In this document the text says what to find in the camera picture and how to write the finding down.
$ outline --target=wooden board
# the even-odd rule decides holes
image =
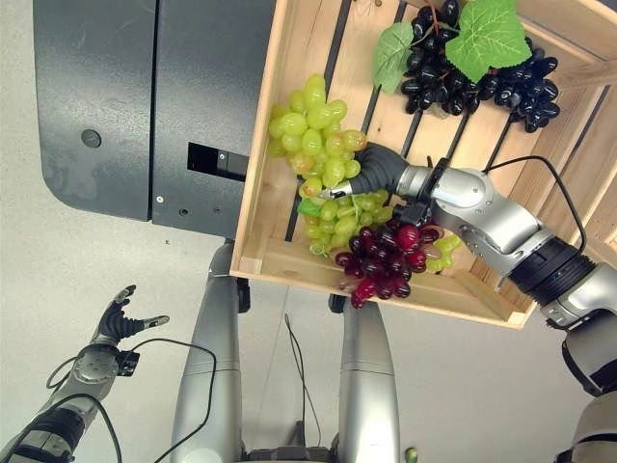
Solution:
[[[234,272],[234,275],[252,277],[241,271]],[[293,281],[295,286],[345,295],[336,288],[341,277],[340,268],[335,267],[327,259],[312,256],[306,247],[297,243],[271,239],[263,261],[260,279],[285,285]],[[495,307],[496,301],[499,302],[498,308]],[[496,299],[491,300],[489,306],[485,300],[469,293],[467,288],[456,280],[435,275],[415,275],[412,279],[412,296],[408,299],[392,298],[388,300],[388,304],[510,328],[521,328],[522,326],[520,323],[508,321],[514,308],[498,295]]]
[[[525,19],[603,60],[617,58],[617,13],[594,0],[519,0]]]
[[[583,225],[589,222],[617,175],[616,121],[617,89],[611,88],[582,143],[561,174]],[[571,216],[561,190],[555,185],[542,207],[540,219],[555,235],[574,242],[578,232]]]

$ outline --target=artificial grapes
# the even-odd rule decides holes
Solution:
[[[284,157],[304,180],[298,194],[310,204],[311,213],[300,207],[299,211],[310,240],[308,249],[321,256],[346,246],[362,226],[384,223],[391,216],[391,209],[384,207],[389,198],[385,190],[336,200],[319,198],[323,188],[333,188],[361,170],[355,152],[366,147],[366,136],[341,127],[346,115],[347,104],[342,99],[327,101],[324,77],[314,74],[302,89],[291,92],[288,104],[272,107],[268,123],[266,152]]]

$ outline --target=robotic hand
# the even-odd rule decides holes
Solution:
[[[583,412],[573,448],[558,463],[615,461],[617,455],[617,270],[595,264],[554,236],[519,204],[500,196],[485,173],[408,164],[368,144],[362,170],[322,197],[386,188],[407,201],[394,213],[420,225],[428,218],[458,234],[476,256],[541,306],[553,328],[566,331],[564,360],[596,398]]]
[[[66,380],[61,381],[24,430],[0,451],[0,462],[72,461],[72,453],[116,376],[131,376],[137,366],[139,354],[120,352],[119,342],[170,319],[166,315],[144,320],[126,318],[123,308],[134,291],[135,286],[127,286],[112,299],[90,344],[75,357]]]

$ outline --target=green leaf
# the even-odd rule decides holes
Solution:
[[[461,33],[445,45],[445,56],[478,82],[489,67],[507,68],[531,56],[514,0],[474,0],[459,18]]]
[[[409,22],[395,22],[379,36],[373,52],[373,85],[382,86],[393,94],[407,70],[407,58],[412,54],[412,27]]]
[[[319,217],[319,211],[321,206],[315,204],[308,198],[304,198],[298,204],[298,213],[302,215],[309,215],[310,217]]]

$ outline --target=gray floor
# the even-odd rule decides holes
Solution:
[[[40,174],[31,5],[1,5],[0,442],[45,401],[44,381],[92,333],[110,297],[136,283],[130,313],[168,313],[157,334],[190,339],[206,267],[222,239],[95,215],[56,201]],[[253,283],[241,317],[244,438],[282,444],[299,417],[300,383],[282,315],[306,353],[324,440],[336,431],[342,320],[324,294]],[[562,335],[538,314],[518,332],[383,306],[397,370],[401,442],[423,463],[551,462],[588,401],[560,358]],[[144,338],[138,336],[126,345]],[[169,443],[185,352],[149,346],[138,372],[105,401],[125,461],[152,461]],[[308,438],[316,439],[308,422]],[[113,461],[96,421],[77,461]]]

